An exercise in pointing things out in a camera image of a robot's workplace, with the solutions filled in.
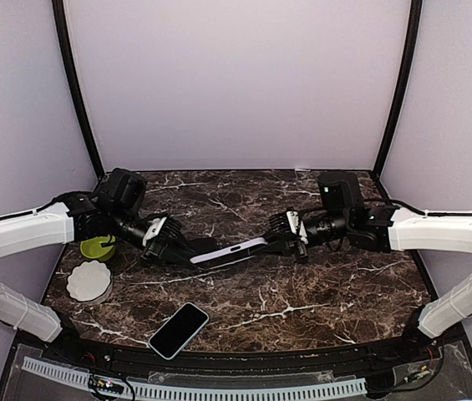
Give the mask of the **white silicone phone case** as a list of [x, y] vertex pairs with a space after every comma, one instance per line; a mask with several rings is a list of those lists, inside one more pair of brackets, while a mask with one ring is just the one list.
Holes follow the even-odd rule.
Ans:
[[263, 237], [257, 237], [238, 244], [227, 246], [217, 251], [193, 256], [190, 263], [201, 269], [214, 269], [246, 261], [268, 244]]

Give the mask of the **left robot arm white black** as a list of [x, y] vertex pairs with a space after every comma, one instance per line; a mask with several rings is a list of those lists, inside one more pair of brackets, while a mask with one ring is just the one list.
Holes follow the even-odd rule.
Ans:
[[[150, 262], [193, 267], [192, 258], [214, 251], [212, 239], [187, 240], [182, 225], [166, 213], [140, 217], [145, 179], [129, 170], [114, 169], [92, 192], [71, 191], [48, 204], [0, 216], [0, 260], [46, 246], [111, 236], [141, 250]], [[26, 298], [0, 282], [0, 322], [28, 332], [68, 364], [86, 357], [85, 344], [62, 313]]]

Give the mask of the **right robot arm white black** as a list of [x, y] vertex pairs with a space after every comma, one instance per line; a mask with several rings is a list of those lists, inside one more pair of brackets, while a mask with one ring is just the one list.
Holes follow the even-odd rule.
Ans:
[[[421, 211], [399, 200], [364, 199], [353, 172], [325, 171], [317, 178], [321, 206], [289, 210], [270, 219], [259, 251], [303, 261], [313, 246], [348, 240], [376, 252], [446, 251], [472, 255], [472, 211]], [[413, 362], [435, 339], [472, 315], [472, 273], [438, 299], [414, 311], [394, 345], [404, 363]]]

